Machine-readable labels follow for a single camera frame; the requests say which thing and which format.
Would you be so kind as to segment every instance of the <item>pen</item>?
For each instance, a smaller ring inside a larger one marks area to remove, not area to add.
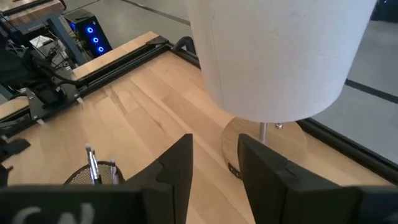
[[[100,173],[100,170],[98,169],[97,158],[95,157],[95,150],[93,150],[93,162],[94,162],[95,170],[98,174],[97,182],[98,182],[98,184],[102,184],[101,173]]]
[[[87,161],[88,161],[88,169],[90,171],[90,178],[91,178],[91,182],[94,184],[94,171],[91,168],[91,160],[90,160],[90,153],[91,153],[91,147],[89,144],[86,144],[86,152],[87,152]]]
[[[112,175],[112,184],[118,184],[118,180],[116,179],[116,161],[114,158],[111,159],[111,175]]]
[[[91,147],[89,144],[86,144],[86,151],[88,156],[88,165],[90,167],[90,172],[93,174],[93,182],[94,184],[102,184],[100,173],[98,172],[98,164],[95,159],[95,151],[91,151]]]

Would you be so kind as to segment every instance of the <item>white lampshade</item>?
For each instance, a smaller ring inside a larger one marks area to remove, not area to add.
[[[187,0],[206,88],[261,122],[313,116],[338,97],[376,0]]]

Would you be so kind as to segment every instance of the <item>gray floor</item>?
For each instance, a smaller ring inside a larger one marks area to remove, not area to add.
[[[76,9],[93,0],[66,0],[68,9]],[[149,12],[121,0],[100,0],[85,6],[92,12],[101,24],[112,47],[118,47],[148,31],[153,31],[178,41],[185,35],[192,35],[191,28],[180,22]]]
[[[188,21],[184,0],[66,0],[66,3],[68,11],[83,7],[95,14],[114,48],[150,30],[172,42],[192,34],[188,25],[178,21]],[[369,23],[349,79],[398,96],[398,24]],[[398,163],[396,104],[346,86],[337,101],[314,118]]]
[[[398,24],[368,24],[348,78],[398,96]]]
[[[348,78],[398,96],[398,24],[370,21]],[[398,163],[398,105],[345,86],[314,118]]]

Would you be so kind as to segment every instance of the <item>wooden table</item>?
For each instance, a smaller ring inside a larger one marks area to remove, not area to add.
[[[75,69],[85,76],[156,37],[147,33]],[[99,160],[116,158],[126,178],[139,172],[185,133],[194,136],[194,175],[187,223],[254,223],[243,183],[221,155],[221,133],[233,118],[207,95],[200,70],[166,52],[56,115],[18,134],[31,147],[7,160],[10,184],[61,184],[86,164],[84,145]],[[306,134],[311,163],[340,185],[388,185],[386,180]]]
[[[20,0],[16,2],[13,2],[12,0],[0,0],[0,11],[14,9],[16,7],[23,6],[33,1],[36,0]],[[22,24],[26,24],[28,22],[35,21],[41,17],[45,17],[51,13],[55,12],[61,13],[62,11],[63,11],[62,3],[59,0],[53,0],[41,4],[39,6],[33,7],[31,9],[15,13],[9,16],[7,19],[10,23],[12,23],[12,25],[19,26]]]

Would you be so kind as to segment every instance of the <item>wooden lamp base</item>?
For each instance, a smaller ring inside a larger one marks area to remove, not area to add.
[[[239,179],[238,136],[247,134],[259,139],[260,123],[242,118],[233,118],[224,128],[221,136],[221,149],[228,169]],[[289,160],[299,159],[306,155],[307,138],[296,122],[284,123],[283,128],[276,128],[275,124],[267,124],[266,146],[278,152]]]

